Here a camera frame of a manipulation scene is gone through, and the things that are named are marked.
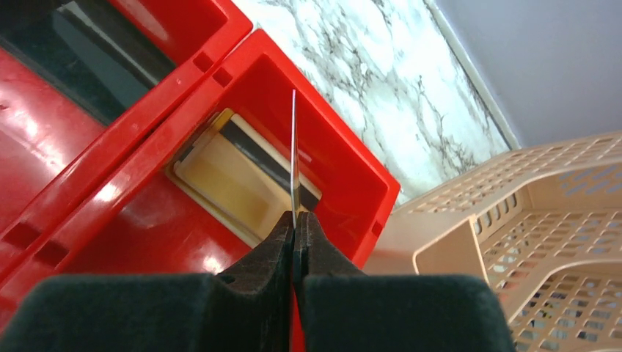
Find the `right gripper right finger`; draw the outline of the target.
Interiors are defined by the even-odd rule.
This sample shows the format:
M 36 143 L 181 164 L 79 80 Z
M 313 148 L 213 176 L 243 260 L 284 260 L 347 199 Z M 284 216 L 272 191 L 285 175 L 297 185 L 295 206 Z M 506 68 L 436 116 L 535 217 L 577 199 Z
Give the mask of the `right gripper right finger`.
M 497 297 L 469 275 L 368 276 L 297 216 L 293 285 L 308 351 L 513 351 Z

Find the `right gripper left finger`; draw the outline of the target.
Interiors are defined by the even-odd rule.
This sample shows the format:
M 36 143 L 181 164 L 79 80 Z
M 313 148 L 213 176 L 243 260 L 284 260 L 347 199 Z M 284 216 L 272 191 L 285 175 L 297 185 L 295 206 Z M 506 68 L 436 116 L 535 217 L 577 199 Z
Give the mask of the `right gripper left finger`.
M 1 333 L 3 351 L 288 351 L 295 215 L 220 274 L 52 276 Z

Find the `gold credit card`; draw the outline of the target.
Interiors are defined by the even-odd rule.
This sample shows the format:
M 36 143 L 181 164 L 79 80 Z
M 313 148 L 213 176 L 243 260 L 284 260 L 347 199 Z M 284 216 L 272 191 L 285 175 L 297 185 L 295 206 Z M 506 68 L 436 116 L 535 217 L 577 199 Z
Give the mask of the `gold credit card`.
M 298 212 L 300 208 L 299 200 L 299 166 L 298 166 L 298 142 L 297 142 L 297 120 L 296 120 L 296 90 L 292 90 L 291 96 L 291 138 L 290 138 L 290 198 L 293 227 L 297 226 Z
M 167 175 L 250 247 L 291 209 L 290 160 L 231 109 L 213 115 Z

